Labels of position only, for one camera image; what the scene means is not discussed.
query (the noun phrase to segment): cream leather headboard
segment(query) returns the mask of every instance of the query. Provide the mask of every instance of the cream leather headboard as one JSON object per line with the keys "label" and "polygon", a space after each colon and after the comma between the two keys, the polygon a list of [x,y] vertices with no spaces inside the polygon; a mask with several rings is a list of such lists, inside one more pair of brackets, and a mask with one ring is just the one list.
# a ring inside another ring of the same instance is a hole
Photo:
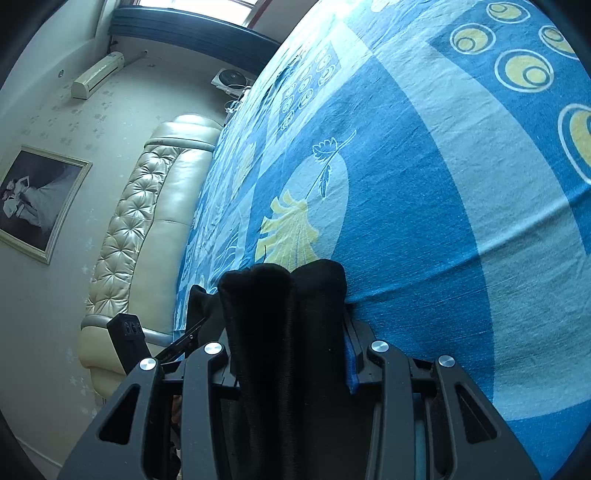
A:
{"label": "cream leather headboard", "polygon": [[105,329],[111,318],[137,315],[154,355],[172,341],[178,269],[221,128],[198,115],[161,124],[109,222],[78,345],[80,362],[105,398],[124,374]]}

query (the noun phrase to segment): baseboard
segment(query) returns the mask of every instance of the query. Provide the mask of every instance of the baseboard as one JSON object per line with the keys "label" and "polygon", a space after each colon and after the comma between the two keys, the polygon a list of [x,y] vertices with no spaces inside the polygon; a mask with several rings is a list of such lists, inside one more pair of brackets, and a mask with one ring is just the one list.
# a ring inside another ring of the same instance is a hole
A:
{"label": "baseboard", "polygon": [[56,480],[57,475],[60,473],[61,465],[55,460],[50,459],[48,456],[43,455],[39,450],[30,446],[27,442],[16,437],[18,443],[21,444],[22,449],[29,457],[29,460],[37,467],[41,474],[47,480]]}

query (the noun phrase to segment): bed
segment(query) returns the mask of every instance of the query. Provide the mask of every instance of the bed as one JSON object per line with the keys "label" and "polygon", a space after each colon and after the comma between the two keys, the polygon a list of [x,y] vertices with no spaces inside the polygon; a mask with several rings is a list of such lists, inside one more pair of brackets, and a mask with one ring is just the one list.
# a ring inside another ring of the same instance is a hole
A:
{"label": "bed", "polygon": [[221,133],[174,337],[193,284],[331,258],[356,318],[453,355],[550,478],[591,420],[590,125],[527,0],[321,0]]}

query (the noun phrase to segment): black circular object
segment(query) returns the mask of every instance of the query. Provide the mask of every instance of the black circular object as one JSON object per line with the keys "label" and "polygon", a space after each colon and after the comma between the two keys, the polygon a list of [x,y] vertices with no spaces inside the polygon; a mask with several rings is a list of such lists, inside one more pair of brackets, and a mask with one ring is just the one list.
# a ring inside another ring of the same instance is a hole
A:
{"label": "black circular object", "polygon": [[244,88],[246,86],[246,77],[236,70],[224,70],[220,73],[220,82],[226,87]]}

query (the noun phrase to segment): wedding photo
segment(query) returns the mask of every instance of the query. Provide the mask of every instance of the wedding photo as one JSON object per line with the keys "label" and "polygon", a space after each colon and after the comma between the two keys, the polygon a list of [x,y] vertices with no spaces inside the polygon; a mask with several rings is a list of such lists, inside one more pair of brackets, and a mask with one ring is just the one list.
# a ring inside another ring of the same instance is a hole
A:
{"label": "wedding photo", "polygon": [[0,238],[49,263],[61,223],[90,166],[22,147],[0,184]]}

